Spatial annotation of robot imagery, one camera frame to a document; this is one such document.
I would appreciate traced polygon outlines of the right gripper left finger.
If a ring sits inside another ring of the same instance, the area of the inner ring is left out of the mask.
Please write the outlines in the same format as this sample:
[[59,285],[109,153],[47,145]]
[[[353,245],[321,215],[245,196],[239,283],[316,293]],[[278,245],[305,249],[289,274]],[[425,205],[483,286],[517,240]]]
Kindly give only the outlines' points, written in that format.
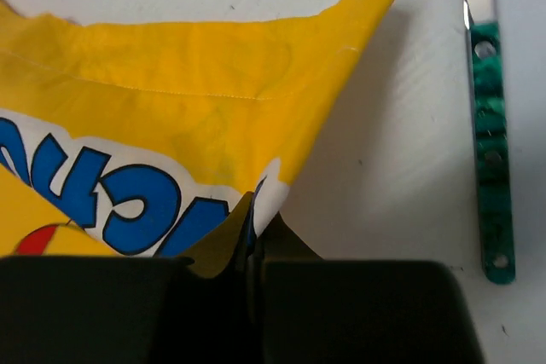
[[251,195],[221,234],[227,261],[209,278],[194,257],[5,257],[4,363],[252,363],[243,274]]

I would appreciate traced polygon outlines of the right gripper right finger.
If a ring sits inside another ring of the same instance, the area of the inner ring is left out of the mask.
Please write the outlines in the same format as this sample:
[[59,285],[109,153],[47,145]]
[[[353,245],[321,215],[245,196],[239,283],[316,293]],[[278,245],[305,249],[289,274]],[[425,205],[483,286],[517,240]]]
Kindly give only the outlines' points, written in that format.
[[325,260],[275,217],[258,240],[266,363],[481,363],[456,277],[442,263]]

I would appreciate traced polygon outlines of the yellow pikachu cloth napkin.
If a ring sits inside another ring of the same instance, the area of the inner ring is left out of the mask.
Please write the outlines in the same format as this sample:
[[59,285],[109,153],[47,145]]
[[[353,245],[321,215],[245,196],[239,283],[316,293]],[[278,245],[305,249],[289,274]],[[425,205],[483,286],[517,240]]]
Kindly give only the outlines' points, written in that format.
[[75,25],[1,6],[1,253],[241,267],[394,0]]

